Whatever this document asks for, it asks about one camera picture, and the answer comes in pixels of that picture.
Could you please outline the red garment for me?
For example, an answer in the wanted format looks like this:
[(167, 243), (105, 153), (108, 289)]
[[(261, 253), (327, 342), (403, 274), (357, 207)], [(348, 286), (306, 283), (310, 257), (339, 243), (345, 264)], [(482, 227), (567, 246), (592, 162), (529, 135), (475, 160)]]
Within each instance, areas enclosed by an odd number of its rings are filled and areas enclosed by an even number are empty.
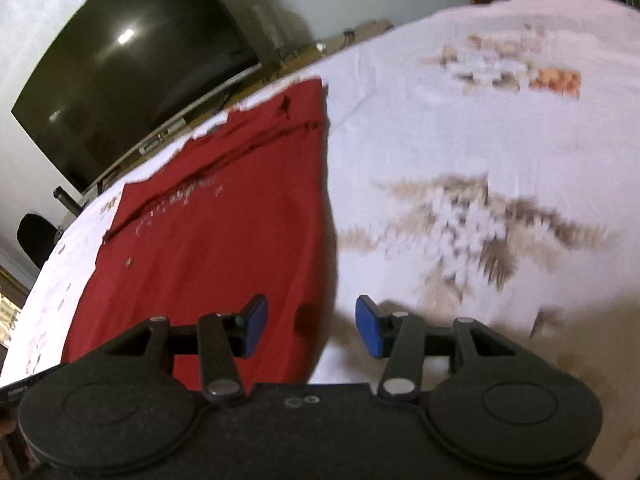
[(245, 385), (303, 382), (326, 293), (326, 92), (317, 78), (236, 110), (127, 184), (62, 358), (74, 362), (148, 318), (190, 325), (255, 295), (268, 322)]

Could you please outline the floral white bed sheet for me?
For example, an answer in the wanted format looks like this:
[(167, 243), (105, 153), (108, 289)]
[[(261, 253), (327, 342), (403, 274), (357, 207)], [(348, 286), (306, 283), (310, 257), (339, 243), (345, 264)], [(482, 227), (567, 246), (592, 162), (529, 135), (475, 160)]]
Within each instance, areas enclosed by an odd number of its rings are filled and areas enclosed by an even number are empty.
[(127, 184), (236, 110), (317, 78), (326, 92), (326, 293), (303, 382), (382, 365), (355, 302), (475, 318), (593, 388), (589, 461), (639, 474), (639, 14), (610, 0), (442, 11), (270, 84), (179, 136), (93, 200), (30, 292), (1, 373), (66, 362), (78, 302)]

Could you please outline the black chair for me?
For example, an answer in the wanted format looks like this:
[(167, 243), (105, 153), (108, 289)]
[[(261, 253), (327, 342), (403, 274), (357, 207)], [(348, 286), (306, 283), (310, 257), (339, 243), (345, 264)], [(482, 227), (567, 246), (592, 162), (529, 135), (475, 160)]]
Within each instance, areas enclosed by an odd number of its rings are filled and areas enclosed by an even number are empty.
[(25, 214), (16, 238), (28, 258), (41, 270), (58, 241), (58, 228), (40, 214)]

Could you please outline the black set-top box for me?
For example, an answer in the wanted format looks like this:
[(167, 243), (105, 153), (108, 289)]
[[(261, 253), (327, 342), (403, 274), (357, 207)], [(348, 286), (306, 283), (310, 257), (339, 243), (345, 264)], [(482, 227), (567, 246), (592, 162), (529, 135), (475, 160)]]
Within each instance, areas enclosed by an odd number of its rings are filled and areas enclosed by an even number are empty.
[(138, 146), (138, 152), (140, 155), (148, 154), (150, 151), (155, 150), (158, 146), (162, 145), (167, 139), (179, 133), (186, 128), (186, 121), (183, 118), (173, 120), (172, 122), (166, 122), (163, 127), (158, 128), (154, 132), (150, 133)]

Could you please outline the wooden tv stand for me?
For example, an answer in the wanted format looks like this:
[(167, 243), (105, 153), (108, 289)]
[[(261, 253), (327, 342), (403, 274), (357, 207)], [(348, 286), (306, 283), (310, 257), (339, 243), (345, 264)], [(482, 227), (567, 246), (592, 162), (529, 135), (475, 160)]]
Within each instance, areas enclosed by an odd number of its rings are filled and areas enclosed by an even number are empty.
[(160, 150), (166, 148), (170, 142), (176, 140), (179, 136), (183, 136), (187, 132), (195, 130), (223, 110), (230, 110), (230, 108), (238, 105), (242, 100), (286, 76), (290, 76), (354, 44), (360, 44), (360, 42), (380, 36), (383, 32), (388, 32), (393, 28), (394, 25), (392, 22), (386, 20), (386, 18), (362, 22), (354, 28), (345, 29), (341, 35), (317, 40), (312, 44), (300, 47), (289, 54), (279, 64), (267, 65), (257, 72), (250, 74), (246, 79), (237, 81), (227, 88), (216, 91), (206, 101), (201, 102), (201, 104), (198, 104), (198, 106), (186, 113), (186, 116), (183, 117), (186, 121), (186, 128), (167, 139), (155, 150), (150, 151), (148, 154), (140, 155), (138, 152), (139, 145), (137, 145), (136, 148), (110, 170), (101, 181), (93, 185), (88, 192), (85, 192), (82, 196), (80, 209), (86, 208), (96, 197), (110, 188), (119, 178), (152, 158)]

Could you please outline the clear glass on stand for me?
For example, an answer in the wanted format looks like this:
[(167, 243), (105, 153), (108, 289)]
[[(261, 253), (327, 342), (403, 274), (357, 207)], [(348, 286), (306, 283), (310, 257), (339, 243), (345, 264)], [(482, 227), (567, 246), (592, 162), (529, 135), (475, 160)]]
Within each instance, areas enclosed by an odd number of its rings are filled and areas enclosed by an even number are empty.
[(252, 14), (271, 50), (279, 61), (283, 58), (284, 40), (279, 26), (270, 11), (259, 3), (252, 6)]

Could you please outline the black flat screen television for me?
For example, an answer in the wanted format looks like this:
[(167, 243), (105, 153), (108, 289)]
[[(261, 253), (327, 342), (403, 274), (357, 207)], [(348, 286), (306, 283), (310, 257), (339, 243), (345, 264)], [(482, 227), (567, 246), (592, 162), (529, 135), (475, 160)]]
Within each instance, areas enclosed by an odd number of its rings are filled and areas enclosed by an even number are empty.
[(12, 114), (78, 191), (259, 58), (221, 0), (88, 0)]

